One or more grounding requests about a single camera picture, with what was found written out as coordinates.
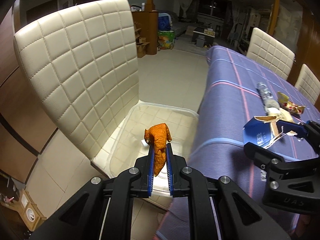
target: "metal screw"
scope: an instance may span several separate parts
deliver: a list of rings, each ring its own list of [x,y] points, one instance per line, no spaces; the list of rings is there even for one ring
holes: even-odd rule
[[[192,172],[192,168],[191,167],[184,167],[182,168],[182,171],[186,174],[191,173]]]
[[[94,177],[91,179],[92,184],[99,184],[101,182],[101,179],[99,177]]]
[[[129,173],[131,174],[137,174],[139,172],[139,169],[136,167],[132,167],[129,169]]]
[[[272,162],[273,164],[278,164],[278,163],[279,163],[279,160],[278,160],[278,159],[272,159],[271,162]]]
[[[227,177],[227,176],[222,176],[222,177],[220,178],[220,181],[221,181],[222,183],[224,183],[224,184],[228,184],[228,183],[230,182],[230,178]]]
[[[277,181],[273,181],[270,183],[270,187],[272,189],[277,189],[277,188],[279,188],[279,183]]]

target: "colorful bag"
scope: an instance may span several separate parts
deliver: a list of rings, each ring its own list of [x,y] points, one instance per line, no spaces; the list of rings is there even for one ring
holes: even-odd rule
[[[174,31],[158,31],[159,49],[173,49],[174,36]]]

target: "chair backrest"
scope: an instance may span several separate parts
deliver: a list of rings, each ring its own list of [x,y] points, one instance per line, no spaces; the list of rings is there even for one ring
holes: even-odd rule
[[[320,95],[320,81],[308,68],[306,64],[302,65],[299,77],[294,85],[302,95],[304,95],[313,105]]]
[[[269,34],[254,28],[247,57],[286,80],[292,68],[294,53]]]
[[[42,17],[14,36],[19,65],[45,111],[88,158],[138,100],[127,0],[101,0]]]

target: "tablecloth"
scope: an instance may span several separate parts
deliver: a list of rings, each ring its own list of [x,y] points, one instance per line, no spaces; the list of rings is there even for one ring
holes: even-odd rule
[[[320,122],[318,110],[291,84],[266,67],[225,47],[207,51],[209,71],[206,90],[199,109],[199,123],[188,166],[204,176],[227,175],[273,217],[288,233],[295,229],[298,214],[280,211],[262,204],[265,181],[261,170],[243,152],[243,126],[253,116],[266,115],[257,92],[257,83],[264,82],[277,97],[280,91],[298,105],[307,106],[295,122]],[[315,158],[317,155],[305,141],[285,136],[271,151],[286,161]],[[155,238],[189,239],[187,198],[175,198],[164,216]]]

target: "dried orange peel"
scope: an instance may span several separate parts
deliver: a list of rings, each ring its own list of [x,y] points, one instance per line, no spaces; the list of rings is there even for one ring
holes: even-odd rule
[[[154,176],[158,176],[166,162],[167,141],[172,141],[170,131],[165,123],[157,124],[150,129],[145,129],[144,140],[148,145],[153,145],[155,152]]]

